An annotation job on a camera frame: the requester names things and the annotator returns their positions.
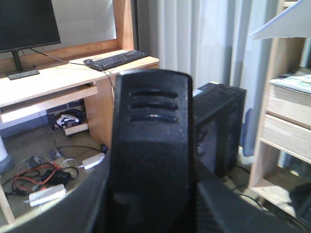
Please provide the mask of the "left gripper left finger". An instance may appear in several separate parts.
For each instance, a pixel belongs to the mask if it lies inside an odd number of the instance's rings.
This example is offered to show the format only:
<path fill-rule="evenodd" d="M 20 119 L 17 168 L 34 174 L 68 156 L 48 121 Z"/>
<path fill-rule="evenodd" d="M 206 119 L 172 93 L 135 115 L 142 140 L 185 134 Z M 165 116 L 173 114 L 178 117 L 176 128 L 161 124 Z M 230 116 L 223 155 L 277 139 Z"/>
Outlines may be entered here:
<path fill-rule="evenodd" d="M 63 198 L 35 208 L 16 222 L 1 227 L 2 233 L 90 233 L 102 208 L 110 170 L 108 153 L 88 177 Z"/>

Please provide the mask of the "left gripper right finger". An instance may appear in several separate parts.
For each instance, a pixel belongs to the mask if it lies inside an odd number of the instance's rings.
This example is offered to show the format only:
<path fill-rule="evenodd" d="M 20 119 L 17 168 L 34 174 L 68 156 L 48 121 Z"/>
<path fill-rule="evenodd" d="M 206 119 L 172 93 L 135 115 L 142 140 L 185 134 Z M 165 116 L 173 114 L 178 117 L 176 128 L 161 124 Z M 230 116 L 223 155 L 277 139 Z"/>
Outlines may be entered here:
<path fill-rule="evenodd" d="M 197 180 L 198 233 L 304 232 L 243 200 L 201 162 L 195 162 L 194 169 Z"/>

